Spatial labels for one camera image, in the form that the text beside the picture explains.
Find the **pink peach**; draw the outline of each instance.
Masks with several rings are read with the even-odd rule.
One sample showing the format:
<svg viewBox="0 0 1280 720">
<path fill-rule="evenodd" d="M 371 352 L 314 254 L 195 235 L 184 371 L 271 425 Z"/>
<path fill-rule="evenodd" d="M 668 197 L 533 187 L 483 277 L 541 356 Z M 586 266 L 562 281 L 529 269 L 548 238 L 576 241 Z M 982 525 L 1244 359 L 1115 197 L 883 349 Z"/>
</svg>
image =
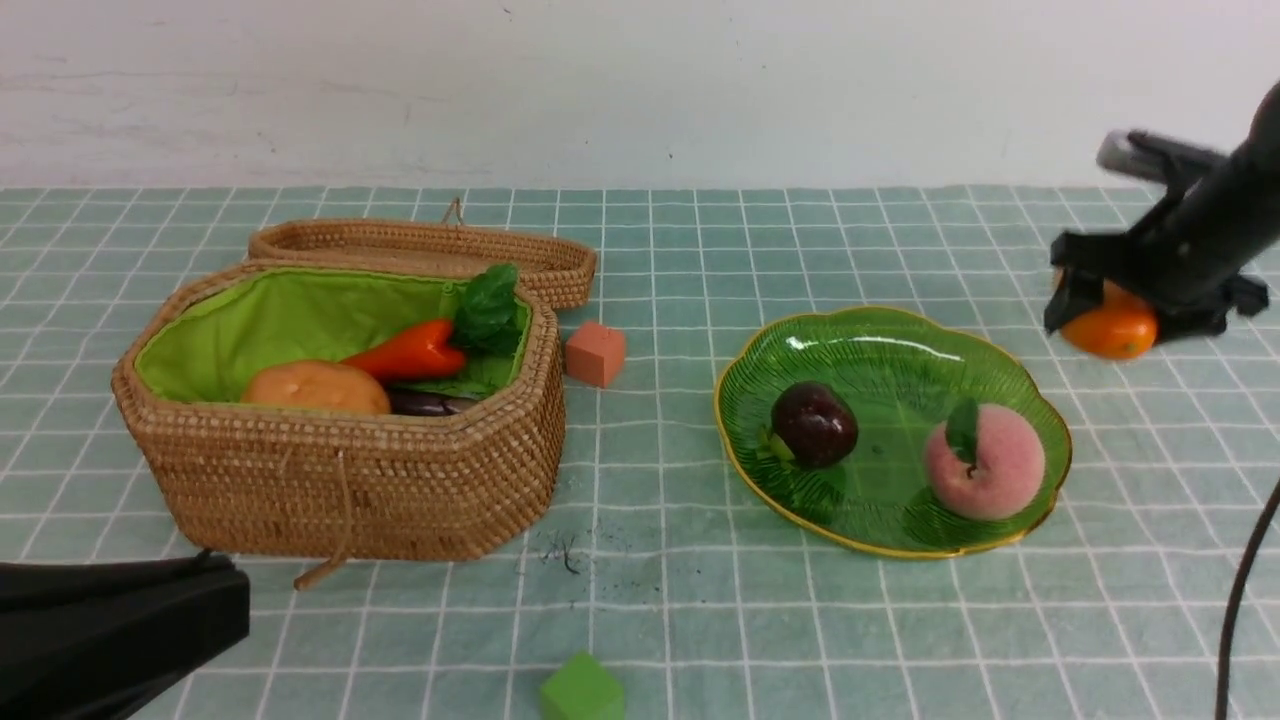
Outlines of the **pink peach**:
<svg viewBox="0 0 1280 720">
<path fill-rule="evenodd" d="M 1030 505 L 1044 478 L 1044 446 L 1036 428 L 1002 405 L 978 407 L 977 468 L 969 475 L 947 446 L 946 423 L 924 443 L 924 464 L 943 507 L 970 520 L 1004 520 Z"/>
</svg>

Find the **orange carrot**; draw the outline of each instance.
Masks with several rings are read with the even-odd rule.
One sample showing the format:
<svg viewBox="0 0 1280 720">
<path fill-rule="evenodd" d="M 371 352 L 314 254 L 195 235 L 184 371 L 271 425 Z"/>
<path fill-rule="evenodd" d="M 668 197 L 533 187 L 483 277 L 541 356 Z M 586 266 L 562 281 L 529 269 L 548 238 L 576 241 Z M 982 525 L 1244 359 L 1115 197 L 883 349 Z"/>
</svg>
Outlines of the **orange carrot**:
<svg viewBox="0 0 1280 720">
<path fill-rule="evenodd" d="M 467 356 L 449 346 L 452 334 L 453 322 L 448 318 L 428 320 L 342 364 L 360 368 L 380 383 L 451 378 L 467 364 Z"/>
</svg>

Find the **bread roll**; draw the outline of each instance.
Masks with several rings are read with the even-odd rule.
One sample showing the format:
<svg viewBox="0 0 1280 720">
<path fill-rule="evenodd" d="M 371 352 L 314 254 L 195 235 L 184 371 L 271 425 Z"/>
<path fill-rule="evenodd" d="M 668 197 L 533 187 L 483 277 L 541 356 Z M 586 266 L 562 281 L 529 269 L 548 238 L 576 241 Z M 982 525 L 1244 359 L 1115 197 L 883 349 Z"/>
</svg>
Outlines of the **bread roll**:
<svg viewBox="0 0 1280 720">
<path fill-rule="evenodd" d="M 260 370 L 248 382 L 241 402 L 358 415 L 392 411 L 387 391 L 371 375 L 324 360 L 297 360 Z"/>
</svg>

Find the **dark red plum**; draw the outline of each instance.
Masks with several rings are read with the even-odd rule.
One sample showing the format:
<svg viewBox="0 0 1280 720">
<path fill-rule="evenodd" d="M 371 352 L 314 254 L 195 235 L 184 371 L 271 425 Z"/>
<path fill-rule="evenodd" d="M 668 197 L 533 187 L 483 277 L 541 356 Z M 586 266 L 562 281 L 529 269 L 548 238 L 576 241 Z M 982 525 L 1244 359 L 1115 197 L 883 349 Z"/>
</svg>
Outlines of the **dark red plum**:
<svg viewBox="0 0 1280 720">
<path fill-rule="evenodd" d="M 769 418 L 780 455 L 806 470 L 829 468 L 858 447 L 858 419 L 836 391 L 817 380 L 799 382 L 778 396 Z M 781 441 L 787 452 L 776 443 Z"/>
</svg>

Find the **orange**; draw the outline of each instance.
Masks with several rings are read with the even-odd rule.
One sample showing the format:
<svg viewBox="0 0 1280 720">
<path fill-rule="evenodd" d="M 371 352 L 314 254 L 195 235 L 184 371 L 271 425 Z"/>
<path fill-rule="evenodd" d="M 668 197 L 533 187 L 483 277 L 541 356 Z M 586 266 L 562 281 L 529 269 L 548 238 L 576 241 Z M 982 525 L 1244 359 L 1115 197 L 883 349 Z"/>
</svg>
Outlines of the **orange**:
<svg viewBox="0 0 1280 720">
<path fill-rule="evenodd" d="M 1053 275 L 1061 282 L 1062 272 Z M 1102 305 L 1068 323 L 1062 340 L 1082 352 L 1106 360 L 1133 360 L 1156 345 L 1156 314 L 1140 297 L 1105 282 Z"/>
</svg>

